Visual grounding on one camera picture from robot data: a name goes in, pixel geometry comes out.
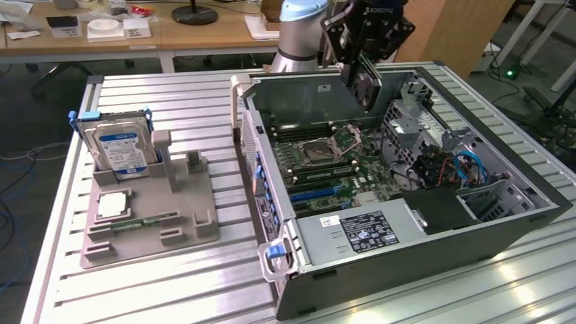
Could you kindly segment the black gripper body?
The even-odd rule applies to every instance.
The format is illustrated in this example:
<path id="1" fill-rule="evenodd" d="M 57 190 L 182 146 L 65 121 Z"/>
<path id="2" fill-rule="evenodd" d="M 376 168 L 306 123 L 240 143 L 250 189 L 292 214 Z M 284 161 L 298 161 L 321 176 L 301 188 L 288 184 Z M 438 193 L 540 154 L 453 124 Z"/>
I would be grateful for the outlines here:
<path id="1" fill-rule="evenodd" d="M 398 47 L 392 29 L 401 23 L 408 1 L 350 1 L 348 32 L 353 52 L 362 50 L 372 62 L 388 59 Z"/>

